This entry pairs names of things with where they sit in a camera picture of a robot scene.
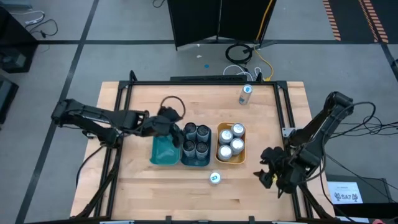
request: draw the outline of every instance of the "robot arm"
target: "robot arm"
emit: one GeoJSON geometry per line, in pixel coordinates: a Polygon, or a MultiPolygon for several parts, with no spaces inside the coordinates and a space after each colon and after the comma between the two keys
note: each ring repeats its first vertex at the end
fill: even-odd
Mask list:
{"type": "Polygon", "coordinates": [[[261,164],[269,166],[269,172],[255,172],[265,188],[274,180],[279,189],[291,194],[298,184],[304,183],[319,168],[324,158],[324,146],[340,122],[353,113],[353,100],[339,93],[330,93],[323,110],[303,129],[293,130],[285,139],[285,150],[268,147],[261,154],[261,164]]]}
{"type": "Polygon", "coordinates": [[[106,147],[118,147],[118,138],[124,134],[140,137],[171,134],[176,147],[183,141],[183,134],[175,124],[182,117],[174,109],[162,105],[157,116],[149,117],[148,111],[109,111],[67,99],[58,102],[51,118],[57,126],[72,124],[86,133],[96,135],[101,145],[106,147]],[[95,121],[110,124],[110,127],[104,128],[95,121]]]}

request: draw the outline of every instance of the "lid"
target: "lid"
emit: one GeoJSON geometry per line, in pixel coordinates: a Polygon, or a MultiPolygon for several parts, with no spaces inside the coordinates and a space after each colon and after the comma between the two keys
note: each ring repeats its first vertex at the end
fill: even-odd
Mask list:
{"type": "Polygon", "coordinates": [[[221,175],[217,172],[212,172],[210,174],[210,182],[212,184],[218,184],[221,181],[221,175]]]}
{"type": "Polygon", "coordinates": [[[220,148],[220,156],[229,157],[232,154],[232,149],[229,146],[221,146],[220,148]]]}
{"type": "Polygon", "coordinates": [[[186,140],[183,144],[184,150],[190,152],[195,149],[195,143],[191,140],[186,140]]]}
{"type": "Polygon", "coordinates": [[[251,93],[253,91],[253,87],[251,85],[244,85],[243,86],[243,91],[245,93],[251,93]]]}
{"type": "Polygon", "coordinates": [[[201,136],[205,136],[207,135],[207,133],[209,133],[209,128],[205,125],[201,125],[198,128],[198,134],[201,136]]]}
{"type": "Polygon", "coordinates": [[[185,125],[184,130],[186,133],[194,133],[197,130],[197,126],[194,123],[189,122],[185,125]]]}
{"type": "Polygon", "coordinates": [[[244,146],[243,140],[240,138],[233,139],[231,142],[231,146],[234,149],[243,149],[244,146]]]}
{"type": "Polygon", "coordinates": [[[242,124],[236,123],[232,126],[232,130],[236,134],[241,134],[244,131],[244,126],[242,124]]]}
{"type": "Polygon", "coordinates": [[[232,139],[233,135],[232,135],[231,130],[228,130],[228,129],[222,130],[222,131],[221,131],[221,137],[222,137],[223,139],[225,139],[225,140],[232,139]]]}
{"type": "Polygon", "coordinates": [[[198,151],[198,152],[206,152],[207,149],[208,149],[208,146],[207,146],[206,143],[204,143],[204,142],[199,142],[199,143],[197,144],[197,151],[198,151]]]}

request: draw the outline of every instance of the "can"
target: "can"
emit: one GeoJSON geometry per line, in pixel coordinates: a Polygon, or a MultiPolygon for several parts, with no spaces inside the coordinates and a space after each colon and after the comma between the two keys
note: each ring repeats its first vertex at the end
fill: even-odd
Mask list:
{"type": "Polygon", "coordinates": [[[230,146],[232,149],[232,155],[238,155],[244,149],[244,141],[240,138],[234,138],[232,139],[230,146]]]}
{"type": "Polygon", "coordinates": [[[188,157],[188,158],[194,158],[196,155],[196,145],[194,141],[191,140],[186,140],[183,144],[182,144],[182,149],[184,151],[184,154],[188,157]]]}
{"type": "Polygon", "coordinates": [[[221,182],[221,175],[218,172],[212,172],[210,174],[210,183],[219,184],[221,182]]]}
{"type": "Polygon", "coordinates": [[[234,135],[232,134],[231,130],[224,129],[220,132],[220,136],[218,136],[218,141],[222,145],[229,144],[232,141],[233,137],[234,135]]]}
{"type": "Polygon", "coordinates": [[[201,125],[197,129],[197,139],[198,141],[207,142],[209,139],[209,127],[206,125],[201,125]]]}
{"type": "Polygon", "coordinates": [[[197,144],[197,158],[205,159],[209,152],[209,146],[205,142],[198,142],[197,144]]]}
{"type": "Polygon", "coordinates": [[[218,148],[217,156],[222,161],[227,161],[232,157],[232,149],[230,146],[224,145],[218,148]]]}
{"type": "Polygon", "coordinates": [[[195,123],[189,122],[184,127],[185,138],[191,141],[197,140],[197,126],[195,123]]]}
{"type": "Polygon", "coordinates": [[[251,85],[244,85],[241,95],[239,96],[239,103],[242,105],[246,105],[249,102],[252,92],[253,92],[253,87],[251,85]]]}
{"type": "Polygon", "coordinates": [[[242,137],[242,135],[245,132],[243,124],[240,124],[240,123],[236,123],[236,124],[232,125],[231,131],[236,138],[242,137]]]}

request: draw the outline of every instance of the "blue container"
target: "blue container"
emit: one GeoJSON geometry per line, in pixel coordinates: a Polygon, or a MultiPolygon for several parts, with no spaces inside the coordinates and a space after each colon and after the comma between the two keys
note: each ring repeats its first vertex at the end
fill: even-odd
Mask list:
{"type": "Polygon", "coordinates": [[[172,140],[171,134],[154,137],[151,163],[160,166],[172,166],[178,163],[181,157],[181,149],[174,147],[172,140]]]}
{"type": "Polygon", "coordinates": [[[207,152],[207,155],[204,159],[198,159],[196,156],[194,158],[189,158],[185,155],[185,153],[182,154],[181,157],[181,162],[182,164],[186,166],[207,166],[210,163],[210,154],[211,154],[211,129],[209,128],[209,138],[207,140],[207,145],[209,146],[209,150],[207,152]]]}

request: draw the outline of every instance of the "orange tray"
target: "orange tray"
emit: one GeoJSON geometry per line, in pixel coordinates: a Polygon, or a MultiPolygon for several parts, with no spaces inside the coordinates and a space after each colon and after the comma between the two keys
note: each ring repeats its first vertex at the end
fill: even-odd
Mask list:
{"type": "Polygon", "coordinates": [[[217,148],[215,150],[215,152],[216,152],[215,157],[216,157],[216,160],[220,163],[238,165],[238,164],[244,163],[244,161],[246,160],[246,131],[247,131],[246,127],[244,127],[244,134],[241,137],[241,139],[244,142],[244,149],[242,150],[242,152],[236,156],[232,156],[227,161],[222,161],[221,159],[218,159],[218,156],[217,156],[218,148],[221,146],[220,142],[218,141],[218,138],[220,137],[220,132],[224,129],[231,129],[232,125],[234,125],[234,123],[231,123],[231,122],[222,122],[218,125],[218,127],[217,127],[217,148]]]}

